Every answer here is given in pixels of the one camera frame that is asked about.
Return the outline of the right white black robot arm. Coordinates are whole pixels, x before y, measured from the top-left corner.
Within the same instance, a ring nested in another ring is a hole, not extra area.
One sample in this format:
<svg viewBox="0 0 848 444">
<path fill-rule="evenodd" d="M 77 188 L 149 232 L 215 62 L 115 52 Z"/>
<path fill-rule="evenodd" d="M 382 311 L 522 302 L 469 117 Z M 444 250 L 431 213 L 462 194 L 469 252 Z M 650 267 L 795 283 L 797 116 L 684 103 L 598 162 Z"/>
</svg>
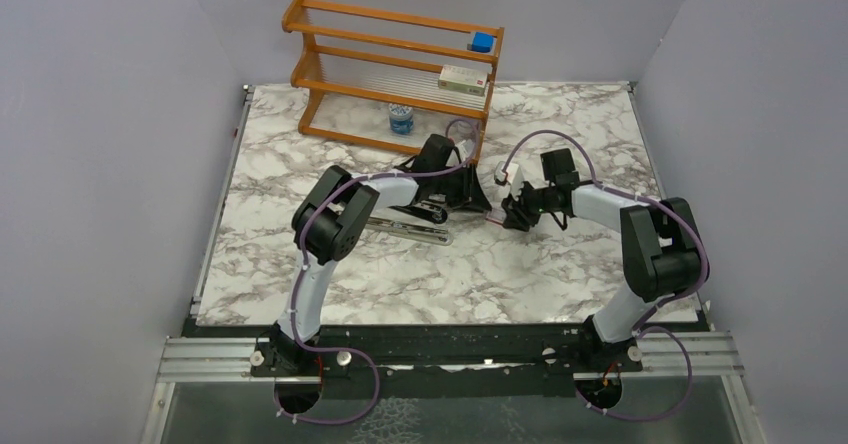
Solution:
<svg viewBox="0 0 848 444">
<path fill-rule="evenodd" d="M 512 160 L 496 168 L 496 183 L 509 189 L 501 202 L 504 228 L 527 232 L 549 215 L 561 229 L 582 219 L 620 236 L 624 284 L 586 319 L 576 347 L 579 362 L 600 371 L 656 309 L 706 281 L 706 252 L 686 200 L 655 201 L 583 180 L 567 149 L 544 153 L 541 162 L 543 187 L 530 184 Z"/>
</svg>

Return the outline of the silver chrome stapler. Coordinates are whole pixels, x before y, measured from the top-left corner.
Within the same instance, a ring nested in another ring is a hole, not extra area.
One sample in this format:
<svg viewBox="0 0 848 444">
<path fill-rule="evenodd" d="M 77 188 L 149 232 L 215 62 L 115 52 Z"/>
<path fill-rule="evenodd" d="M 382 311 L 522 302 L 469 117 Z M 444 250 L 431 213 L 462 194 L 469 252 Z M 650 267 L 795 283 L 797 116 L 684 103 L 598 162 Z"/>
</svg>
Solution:
<svg viewBox="0 0 848 444">
<path fill-rule="evenodd" d="M 366 228 L 373 231 L 384 232 L 395 237 L 434 245 L 448 246 L 453 243 L 452 234 L 448 230 L 437 227 L 370 217 L 367 220 Z"/>
</svg>

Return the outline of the small red staples box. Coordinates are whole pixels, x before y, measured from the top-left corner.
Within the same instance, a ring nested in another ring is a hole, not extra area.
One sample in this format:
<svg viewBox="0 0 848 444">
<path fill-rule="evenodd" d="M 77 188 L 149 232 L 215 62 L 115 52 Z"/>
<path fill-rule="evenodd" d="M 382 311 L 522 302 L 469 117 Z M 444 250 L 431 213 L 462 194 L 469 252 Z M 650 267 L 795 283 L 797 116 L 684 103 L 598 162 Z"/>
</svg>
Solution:
<svg viewBox="0 0 848 444">
<path fill-rule="evenodd" d="M 506 214 L 502 209 L 493 209 L 485 215 L 485 220 L 497 225 L 502 225 Z"/>
</svg>

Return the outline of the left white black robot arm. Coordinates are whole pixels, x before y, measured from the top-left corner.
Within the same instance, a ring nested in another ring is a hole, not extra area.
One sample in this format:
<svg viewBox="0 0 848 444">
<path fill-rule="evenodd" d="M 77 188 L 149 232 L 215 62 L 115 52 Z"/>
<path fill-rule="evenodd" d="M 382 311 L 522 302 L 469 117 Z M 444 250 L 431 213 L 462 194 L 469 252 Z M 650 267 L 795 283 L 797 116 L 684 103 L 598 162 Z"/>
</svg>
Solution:
<svg viewBox="0 0 848 444">
<path fill-rule="evenodd" d="M 277 367 L 306 372 L 318 352 L 321 311 L 333 273 L 355 248 L 368 219 L 378 210 L 414 206 L 441 196 L 449 207 L 487 212 L 473 159 L 479 138 L 456 142 L 432 134 L 418 155 L 398 168 L 354 175 L 329 167 L 292 218 L 299 252 L 298 273 L 286 306 L 269 334 Z"/>
</svg>

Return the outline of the black stapler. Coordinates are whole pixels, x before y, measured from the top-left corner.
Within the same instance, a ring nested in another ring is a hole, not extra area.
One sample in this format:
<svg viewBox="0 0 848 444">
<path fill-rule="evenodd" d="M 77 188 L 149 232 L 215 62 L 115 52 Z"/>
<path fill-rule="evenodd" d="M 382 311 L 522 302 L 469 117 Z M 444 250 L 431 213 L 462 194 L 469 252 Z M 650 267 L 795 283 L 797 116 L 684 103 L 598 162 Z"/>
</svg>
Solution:
<svg viewBox="0 0 848 444">
<path fill-rule="evenodd" d="M 390 209 L 433 224 L 444 224 L 449 216 L 443 198 L 428 198 L 407 205 L 390 206 Z"/>
</svg>

